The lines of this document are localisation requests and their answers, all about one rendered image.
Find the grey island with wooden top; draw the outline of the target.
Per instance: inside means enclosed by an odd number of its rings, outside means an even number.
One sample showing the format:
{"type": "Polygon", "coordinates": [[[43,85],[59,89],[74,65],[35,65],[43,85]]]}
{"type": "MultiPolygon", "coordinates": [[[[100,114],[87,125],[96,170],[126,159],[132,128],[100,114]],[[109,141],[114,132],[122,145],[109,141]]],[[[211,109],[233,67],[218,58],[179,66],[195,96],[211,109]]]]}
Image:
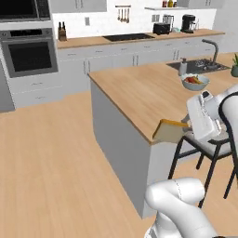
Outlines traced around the grey island with wooden top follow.
{"type": "Polygon", "coordinates": [[[92,72],[94,134],[141,218],[155,211],[144,201],[148,185],[168,177],[177,145],[152,135],[162,119],[180,121],[186,89],[178,72],[165,63],[92,72]]]}

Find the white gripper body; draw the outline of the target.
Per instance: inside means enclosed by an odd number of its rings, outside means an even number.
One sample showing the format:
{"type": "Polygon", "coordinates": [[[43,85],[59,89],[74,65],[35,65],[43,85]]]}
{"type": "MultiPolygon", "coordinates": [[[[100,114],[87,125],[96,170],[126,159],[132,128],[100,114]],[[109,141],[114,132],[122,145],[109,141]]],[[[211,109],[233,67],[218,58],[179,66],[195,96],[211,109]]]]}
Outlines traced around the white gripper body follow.
{"type": "Polygon", "coordinates": [[[195,95],[187,100],[187,112],[196,140],[209,141],[221,133],[219,121],[210,117],[201,95],[195,95]]]}

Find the black stool with grey seat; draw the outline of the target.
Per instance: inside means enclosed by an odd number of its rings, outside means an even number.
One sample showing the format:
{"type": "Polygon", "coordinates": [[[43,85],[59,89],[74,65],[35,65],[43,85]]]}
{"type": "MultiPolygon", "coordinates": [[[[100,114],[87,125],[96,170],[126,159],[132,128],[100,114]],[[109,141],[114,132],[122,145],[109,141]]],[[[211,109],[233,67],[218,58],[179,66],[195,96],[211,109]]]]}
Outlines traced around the black stool with grey seat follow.
{"type": "Polygon", "coordinates": [[[230,192],[233,179],[238,178],[238,152],[236,151],[235,144],[229,138],[229,134],[227,132],[222,132],[215,139],[211,139],[208,142],[199,142],[194,138],[194,135],[191,131],[183,135],[180,141],[178,142],[177,148],[175,150],[168,178],[173,178],[176,165],[179,159],[195,154],[197,152],[200,153],[200,157],[196,165],[197,170],[200,169],[200,166],[205,157],[207,157],[211,161],[211,165],[209,167],[208,174],[205,180],[205,193],[207,193],[208,191],[208,187],[212,179],[212,175],[217,161],[229,155],[232,156],[233,170],[231,172],[231,177],[223,196],[223,198],[226,199],[230,192]]]}

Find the steel sink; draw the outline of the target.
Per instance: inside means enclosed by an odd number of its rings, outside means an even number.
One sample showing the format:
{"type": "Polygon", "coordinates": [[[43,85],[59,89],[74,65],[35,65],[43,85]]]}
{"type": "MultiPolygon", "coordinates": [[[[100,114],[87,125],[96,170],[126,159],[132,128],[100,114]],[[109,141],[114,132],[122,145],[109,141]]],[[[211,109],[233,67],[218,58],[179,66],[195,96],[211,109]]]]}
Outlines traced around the steel sink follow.
{"type": "Polygon", "coordinates": [[[230,69],[230,67],[225,66],[221,63],[216,62],[215,64],[212,64],[212,61],[210,59],[187,60],[185,64],[187,65],[186,73],[202,74],[230,69]]]}

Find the black toaster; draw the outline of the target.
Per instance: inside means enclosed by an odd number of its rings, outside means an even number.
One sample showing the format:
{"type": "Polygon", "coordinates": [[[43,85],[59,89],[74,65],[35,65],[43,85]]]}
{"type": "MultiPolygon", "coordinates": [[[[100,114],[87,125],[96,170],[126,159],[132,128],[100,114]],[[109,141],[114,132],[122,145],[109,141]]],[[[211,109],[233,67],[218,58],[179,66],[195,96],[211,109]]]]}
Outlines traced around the black toaster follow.
{"type": "Polygon", "coordinates": [[[161,35],[170,33],[170,25],[163,22],[154,23],[152,32],[161,35]]]}

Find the white wall shelf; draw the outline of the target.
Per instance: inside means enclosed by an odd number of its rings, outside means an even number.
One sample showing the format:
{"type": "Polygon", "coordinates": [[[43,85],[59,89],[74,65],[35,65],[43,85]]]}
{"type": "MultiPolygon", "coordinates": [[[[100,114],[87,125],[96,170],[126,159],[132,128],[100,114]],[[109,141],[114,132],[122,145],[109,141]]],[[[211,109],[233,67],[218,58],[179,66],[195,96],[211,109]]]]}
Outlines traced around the white wall shelf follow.
{"type": "Polygon", "coordinates": [[[180,9],[188,9],[187,7],[144,7],[147,10],[153,11],[162,11],[162,10],[180,10],[180,9]]]}

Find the grey wall cupboards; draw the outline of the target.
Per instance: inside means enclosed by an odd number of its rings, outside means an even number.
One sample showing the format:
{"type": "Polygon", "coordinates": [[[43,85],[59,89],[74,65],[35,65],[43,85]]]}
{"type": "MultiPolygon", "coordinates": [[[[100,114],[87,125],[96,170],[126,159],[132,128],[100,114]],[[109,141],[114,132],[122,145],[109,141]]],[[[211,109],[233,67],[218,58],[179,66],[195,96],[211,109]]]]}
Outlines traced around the grey wall cupboards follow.
{"type": "Polygon", "coordinates": [[[106,12],[107,0],[49,0],[53,13],[106,12]]]}

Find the black microwave oven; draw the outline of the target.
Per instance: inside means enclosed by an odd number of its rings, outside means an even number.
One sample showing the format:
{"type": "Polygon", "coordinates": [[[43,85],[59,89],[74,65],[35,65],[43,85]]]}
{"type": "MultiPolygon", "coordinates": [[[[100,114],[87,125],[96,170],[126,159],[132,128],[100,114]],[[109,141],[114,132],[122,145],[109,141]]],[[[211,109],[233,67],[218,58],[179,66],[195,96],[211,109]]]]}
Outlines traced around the black microwave oven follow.
{"type": "Polygon", "coordinates": [[[0,21],[50,20],[48,0],[0,0],[0,21]]]}

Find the white soap dispenser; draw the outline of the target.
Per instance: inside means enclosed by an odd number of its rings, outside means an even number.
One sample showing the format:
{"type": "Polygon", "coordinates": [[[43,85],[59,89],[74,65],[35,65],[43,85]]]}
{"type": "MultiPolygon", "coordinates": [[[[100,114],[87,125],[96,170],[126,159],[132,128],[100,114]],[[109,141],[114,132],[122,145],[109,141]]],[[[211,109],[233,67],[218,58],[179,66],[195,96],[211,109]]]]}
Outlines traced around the white soap dispenser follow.
{"type": "Polygon", "coordinates": [[[182,62],[179,65],[179,69],[178,69],[178,75],[182,76],[183,74],[185,74],[187,72],[187,60],[185,58],[182,59],[182,62]]]}

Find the wooden knife block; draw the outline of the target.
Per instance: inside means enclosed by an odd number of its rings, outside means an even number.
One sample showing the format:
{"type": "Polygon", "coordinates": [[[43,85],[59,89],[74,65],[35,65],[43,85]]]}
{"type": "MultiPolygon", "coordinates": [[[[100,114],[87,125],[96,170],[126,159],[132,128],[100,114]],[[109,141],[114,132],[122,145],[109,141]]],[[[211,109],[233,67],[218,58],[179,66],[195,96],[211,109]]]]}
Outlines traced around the wooden knife block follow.
{"type": "Polygon", "coordinates": [[[67,40],[66,27],[65,27],[65,23],[64,23],[64,22],[60,22],[60,23],[59,23],[59,27],[58,27],[58,39],[59,39],[60,41],[66,41],[66,40],[67,40]]]}

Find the pale blue fruit bowl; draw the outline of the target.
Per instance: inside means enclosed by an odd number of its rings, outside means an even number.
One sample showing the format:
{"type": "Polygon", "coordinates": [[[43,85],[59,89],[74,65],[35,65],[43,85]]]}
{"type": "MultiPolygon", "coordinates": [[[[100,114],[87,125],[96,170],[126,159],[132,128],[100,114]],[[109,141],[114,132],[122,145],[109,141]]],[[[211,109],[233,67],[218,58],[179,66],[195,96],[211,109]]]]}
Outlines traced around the pale blue fruit bowl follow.
{"type": "Polygon", "coordinates": [[[195,73],[185,73],[180,79],[183,86],[191,91],[200,91],[210,83],[208,77],[195,73]]]}

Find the grey drawers below oven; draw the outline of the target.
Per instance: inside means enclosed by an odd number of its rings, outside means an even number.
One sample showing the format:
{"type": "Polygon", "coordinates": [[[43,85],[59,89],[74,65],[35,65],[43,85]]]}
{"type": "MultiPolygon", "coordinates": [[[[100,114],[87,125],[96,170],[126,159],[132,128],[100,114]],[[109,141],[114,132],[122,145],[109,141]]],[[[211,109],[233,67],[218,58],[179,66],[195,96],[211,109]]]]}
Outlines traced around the grey drawers below oven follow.
{"type": "Polygon", "coordinates": [[[58,73],[9,78],[8,83],[16,108],[63,98],[62,80],[58,73]]]}

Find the black coffee machine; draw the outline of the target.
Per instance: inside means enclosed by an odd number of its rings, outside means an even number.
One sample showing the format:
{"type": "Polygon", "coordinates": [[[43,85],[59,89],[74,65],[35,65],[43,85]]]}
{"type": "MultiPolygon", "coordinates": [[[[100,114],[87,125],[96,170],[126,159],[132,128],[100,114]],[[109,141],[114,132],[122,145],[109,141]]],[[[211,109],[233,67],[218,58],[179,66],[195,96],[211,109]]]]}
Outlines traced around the black coffee machine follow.
{"type": "Polygon", "coordinates": [[[182,25],[181,25],[181,31],[183,33],[193,33],[192,26],[195,23],[195,16],[194,15],[189,15],[185,14],[182,17],[182,25]]]}

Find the rail with hanging tools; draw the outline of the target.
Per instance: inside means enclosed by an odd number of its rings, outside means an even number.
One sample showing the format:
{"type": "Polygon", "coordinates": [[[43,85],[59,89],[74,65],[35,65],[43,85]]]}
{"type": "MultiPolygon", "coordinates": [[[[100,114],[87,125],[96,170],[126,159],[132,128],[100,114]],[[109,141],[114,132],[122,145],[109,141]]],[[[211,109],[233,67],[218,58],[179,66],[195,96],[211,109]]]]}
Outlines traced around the rail with hanging tools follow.
{"type": "Polygon", "coordinates": [[[129,14],[131,5],[116,5],[117,19],[120,22],[129,23],[129,14]]]}

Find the grey blender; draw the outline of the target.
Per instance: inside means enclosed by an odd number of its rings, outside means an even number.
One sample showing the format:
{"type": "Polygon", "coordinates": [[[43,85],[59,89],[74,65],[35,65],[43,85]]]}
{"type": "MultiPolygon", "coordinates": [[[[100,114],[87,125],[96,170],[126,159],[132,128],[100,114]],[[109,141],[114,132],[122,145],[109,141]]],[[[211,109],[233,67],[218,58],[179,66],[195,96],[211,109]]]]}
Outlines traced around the grey blender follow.
{"type": "Polygon", "coordinates": [[[163,16],[163,23],[169,24],[170,25],[170,29],[173,29],[174,17],[172,15],[164,14],[164,16],[163,16]]]}

